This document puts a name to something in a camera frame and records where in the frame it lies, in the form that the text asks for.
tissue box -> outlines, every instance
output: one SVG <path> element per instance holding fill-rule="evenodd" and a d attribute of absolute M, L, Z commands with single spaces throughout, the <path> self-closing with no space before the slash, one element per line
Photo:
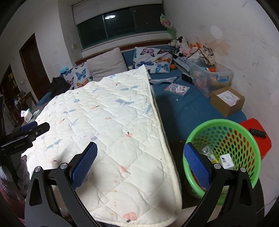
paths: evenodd
<path fill-rule="evenodd" d="M 234 169 L 234 163 L 232 161 L 230 154 L 221 155 L 219 157 L 219 164 L 223 166 L 224 169 L 230 169 L 230 170 Z"/>
<path fill-rule="evenodd" d="M 24 117 L 24 121 L 26 123 L 28 123 L 31 120 L 32 116 L 33 114 L 31 113 L 30 109 L 26 111 L 21 111 L 21 117 Z"/>

cow plush toy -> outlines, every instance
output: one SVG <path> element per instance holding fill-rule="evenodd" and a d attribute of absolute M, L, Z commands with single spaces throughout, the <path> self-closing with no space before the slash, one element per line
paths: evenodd
<path fill-rule="evenodd" d="M 175 48 L 173 58 L 177 58 L 179 56 L 180 52 L 181 52 L 181 54 L 183 54 L 183 50 L 181 49 L 181 46 L 184 44 L 188 45 L 187 40 L 184 36 L 179 36 L 177 39 L 174 39 L 169 43 L 169 46 L 172 46 Z"/>

window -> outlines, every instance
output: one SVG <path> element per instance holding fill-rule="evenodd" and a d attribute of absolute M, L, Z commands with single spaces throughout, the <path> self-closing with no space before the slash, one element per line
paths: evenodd
<path fill-rule="evenodd" d="M 102 14 L 77 25 L 83 48 L 131 34 L 166 31 L 162 4 L 134 6 Z"/>

butterfly print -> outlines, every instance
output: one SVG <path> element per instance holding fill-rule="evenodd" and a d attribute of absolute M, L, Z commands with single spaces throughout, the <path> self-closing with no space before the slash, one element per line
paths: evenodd
<path fill-rule="evenodd" d="M 170 58 L 162 58 L 162 57 L 159 57 L 158 60 L 156 61 L 156 63 L 159 63 L 159 62 L 168 62 L 170 63 Z"/>
<path fill-rule="evenodd" d="M 78 88 L 81 88 L 83 86 L 85 86 L 86 84 L 88 84 L 89 80 L 84 81 L 83 83 L 77 83 Z"/>
<path fill-rule="evenodd" d="M 163 54 L 166 52 L 169 52 L 170 54 L 172 54 L 172 50 L 164 50 L 164 49 L 160 49 L 157 54 L 160 55 L 160 54 Z"/>
<path fill-rule="evenodd" d="M 164 69 L 167 72 L 170 72 L 168 64 L 164 64 L 164 65 L 163 64 L 158 64 L 157 68 L 155 69 L 155 73 L 160 72 L 161 69 Z"/>
<path fill-rule="evenodd" d="M 67 76 L 68 74 L 71 74 L 71 73 L 72 73 L 72 70 L 73 70 L 73 68 L 71 68 L 71 69 L 68 70 L 68 71 L 63 72 L 63 74 L 64 74 L 65 76 Z"/>
<path fill-rule="evenodd" d="M 148 62 L 142 61 L 139 64 L 137 64 L 137 67 L 141 67 L 142 65 L 150 65 L 150 66 L 152 66 L 152 65 L 154 65 L 154 63 L 152 63 L 151 61 L 148 61 Z"/>
<path fill-rule="evenodd" d="M 83 62 L 83 63 L 81 63 L 81 64 L 79 64 L 79 65 L 76 65 L 74 68 L 75 68 L 75 69 L 78 69 L 78 68 L 79 68 L 79 66 L 80 66 L 80 67 L 83 67 L 83 66 L 84 66 L 84 62 Z"/>
<path fill-rule="evenodd" d="M 84 69 L 81 74 L 76 72 L 76 76 L 78 77 L 79 81 L 81 80 L 81 78 L 85 78 L 86 77 L 86 69 Z"/>
<path fill-rule="evenodd" d="M 74 77 L 70 81 L 67 81 L 67 83 L 72 86 L 74 84 Z"/>
<path fill-rule="evenodd" d="M 153 49 L 144 48 L 140 55 L 150 54 L 150 56 L 155 57 Z"/>

beige pillow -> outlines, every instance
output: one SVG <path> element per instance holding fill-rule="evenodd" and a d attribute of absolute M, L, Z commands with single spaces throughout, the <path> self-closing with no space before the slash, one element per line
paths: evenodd
<path fill-rule="evenodd" d="M 93 81 L 100 81 L 103 77 L 128 71 L 119 47 L 88 59 L 86 62 Z"/>

